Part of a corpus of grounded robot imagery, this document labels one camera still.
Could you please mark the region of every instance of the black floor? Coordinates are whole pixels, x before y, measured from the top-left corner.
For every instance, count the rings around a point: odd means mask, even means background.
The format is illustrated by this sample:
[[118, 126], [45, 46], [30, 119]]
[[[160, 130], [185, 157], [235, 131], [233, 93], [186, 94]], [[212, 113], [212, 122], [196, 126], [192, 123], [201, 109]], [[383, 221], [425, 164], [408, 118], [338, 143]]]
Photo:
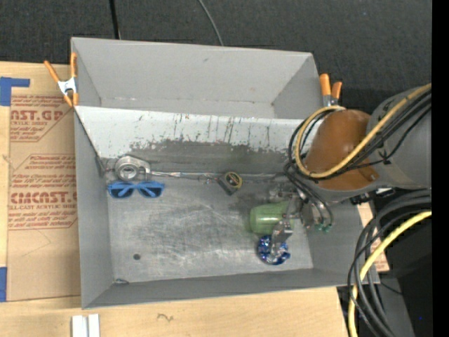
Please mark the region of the black floor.
[[[432, 0], [203, 2], [226, 46], [312, 52], [319, 73], [343, 81], [347, 107], [371, 113], [431, 81]], [[219, 44], [197, 0], [116, 0], [116, 9], [122, 39]], [[108, 0], [0, 0], [0, 60], [67, 63], [72, 36], [113, 39]], [[423, 303], [428, 275], [413, 284]]]

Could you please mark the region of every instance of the gray bin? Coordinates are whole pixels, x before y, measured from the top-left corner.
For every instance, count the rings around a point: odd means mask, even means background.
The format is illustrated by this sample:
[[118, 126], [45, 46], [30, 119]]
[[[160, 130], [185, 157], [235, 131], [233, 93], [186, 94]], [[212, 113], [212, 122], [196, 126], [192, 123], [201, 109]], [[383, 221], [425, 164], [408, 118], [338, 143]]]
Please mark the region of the gray bin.
[[[345, 283], [361, 231], [351, 204], [333, 207], [328, 234], [297, 223], [279, 266], [248, 229], [250, 209], [291, 186], [288, 141], [320, 108], [310, 53], [81, 38], [72, 50], [83, 308]], [[165, 173], [159, 198], [109, 196], [114, 172], [98, 162], [127, 154]], [[243, 176], [232, 196], [192, 178], [227, 171]]]

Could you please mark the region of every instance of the cardboard box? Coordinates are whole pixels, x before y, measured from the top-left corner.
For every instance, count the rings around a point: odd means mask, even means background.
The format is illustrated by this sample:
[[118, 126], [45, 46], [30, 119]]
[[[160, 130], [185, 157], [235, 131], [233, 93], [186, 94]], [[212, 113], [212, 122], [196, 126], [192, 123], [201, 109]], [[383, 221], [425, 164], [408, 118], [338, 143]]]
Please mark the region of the cardboard box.
[[8, 107], [7, 300], [78, 295], [73, 110], [43, 64], [2, 62], [0, 76], [30, 80]]

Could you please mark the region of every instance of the bin floor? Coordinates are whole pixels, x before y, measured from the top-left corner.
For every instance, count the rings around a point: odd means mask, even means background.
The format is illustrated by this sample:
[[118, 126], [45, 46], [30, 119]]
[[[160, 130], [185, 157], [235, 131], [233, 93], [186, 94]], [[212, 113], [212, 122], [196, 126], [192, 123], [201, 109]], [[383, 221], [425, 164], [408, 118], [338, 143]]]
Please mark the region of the bin floor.
[[248, 181], [228, 196], [213, 180], [155, 180], [166, 185], [159, 198], [144, 198], [137, 190], [127, 199], [108, 196], [115, 279], [148, 282], [313, 268], [298, 220], [288, 239], [289, 260], [272, 266], [256, 255], [258, 237], [249, 229], [249, 212], [267, 203], [273, 182]]

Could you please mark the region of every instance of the blue sunglasses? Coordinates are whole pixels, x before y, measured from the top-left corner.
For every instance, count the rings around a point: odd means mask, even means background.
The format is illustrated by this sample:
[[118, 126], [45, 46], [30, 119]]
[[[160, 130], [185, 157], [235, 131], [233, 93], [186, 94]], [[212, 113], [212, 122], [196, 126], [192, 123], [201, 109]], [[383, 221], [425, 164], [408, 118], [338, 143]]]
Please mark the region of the blue sunglasses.
[[140, 183], [130, 183], [116, 181], [108, 184], [107, 190], [115, 199], [125, 199], [133, 194], [134, 190], [140, 192], [143, 197], [159, 197], [162, 194], [165, 185], [156, 181], [142, 181]]

